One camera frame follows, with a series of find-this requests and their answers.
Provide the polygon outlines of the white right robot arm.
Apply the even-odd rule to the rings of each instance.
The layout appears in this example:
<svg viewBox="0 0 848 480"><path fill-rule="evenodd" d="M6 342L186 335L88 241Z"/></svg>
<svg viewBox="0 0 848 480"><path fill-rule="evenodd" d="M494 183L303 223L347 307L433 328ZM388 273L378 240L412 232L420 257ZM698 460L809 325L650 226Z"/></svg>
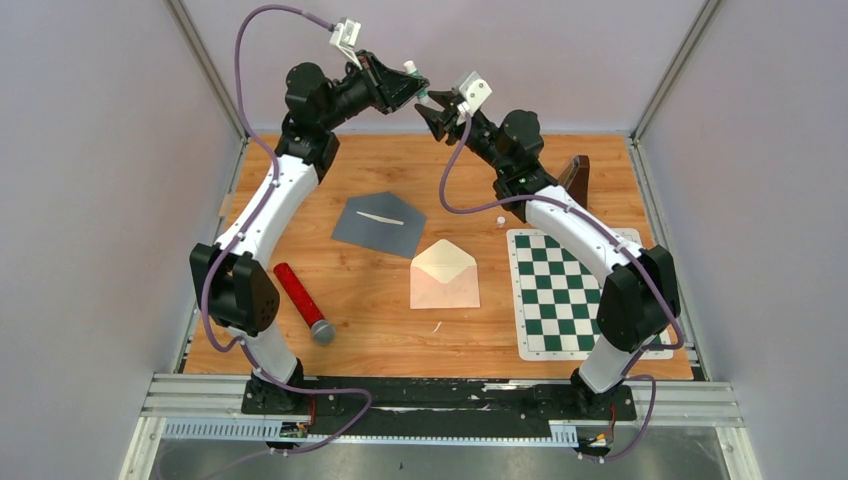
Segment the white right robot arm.
<svg viewBox="0 0 848 480"><path fill-rule="evenodd" d="M669 349L683 346L672 254L661 245L645 248L621 237L571 197L542 166L544 140L535 112L513 110L496 124L472 111L459 93L428 95L431 104L415 109L434 139L469 149L494 170L496 199L490 205L557 241L600 283L600 339L573 374L570 392L577 413L598 416L611 403L610 390L642 355L663 348L653 342L662 331L675 333Z"/></svg>

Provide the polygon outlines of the cream pink envelope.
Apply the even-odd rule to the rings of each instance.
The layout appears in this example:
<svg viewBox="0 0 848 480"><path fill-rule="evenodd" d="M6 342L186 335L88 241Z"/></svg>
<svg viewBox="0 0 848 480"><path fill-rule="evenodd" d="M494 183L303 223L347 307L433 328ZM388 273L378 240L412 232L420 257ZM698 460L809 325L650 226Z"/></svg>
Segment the cream pink envelope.
<svg viewBox="0 0 848 480"><path fill-rule="evenodd" d="M409 305L413 310L479 308L475 258L446 239L415 256L410 264Z"/></svg>

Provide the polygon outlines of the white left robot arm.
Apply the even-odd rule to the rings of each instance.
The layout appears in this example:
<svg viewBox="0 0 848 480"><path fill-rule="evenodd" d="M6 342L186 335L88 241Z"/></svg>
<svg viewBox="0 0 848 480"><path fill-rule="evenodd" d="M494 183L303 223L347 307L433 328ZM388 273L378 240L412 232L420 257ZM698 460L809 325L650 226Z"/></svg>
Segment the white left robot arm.
<svg viewBox="0 0 848 480"><path fill-rule="evenodd" d="M340 79L310 62L286 76L288 112L270 167L233 224L212 244L197 244L189 264L200 322L210 344L225 353L239 347L252 377L269 385L268 400L283 413L306 400L302 364L276 323L280 292L268 273L273 250L294 214L319 186L339 149L335 129L373 108L388 115L423 92L428 80L415 63L391 68L360 50Z"/></svg>

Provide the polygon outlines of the grey envelope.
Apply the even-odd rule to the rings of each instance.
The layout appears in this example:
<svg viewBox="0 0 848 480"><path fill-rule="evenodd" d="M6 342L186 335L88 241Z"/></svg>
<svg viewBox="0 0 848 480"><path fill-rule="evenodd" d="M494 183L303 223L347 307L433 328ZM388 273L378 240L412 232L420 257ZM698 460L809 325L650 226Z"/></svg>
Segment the grey envelope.
<svg viewBox="0 0 848 480"><path fill-rule="evenodd" d="M375 222L357 215L364 211L403 220L404 226ZM333 240L411 259L415 256L427 217L397 195L383 191L347 199L331 234Z"/></svg>

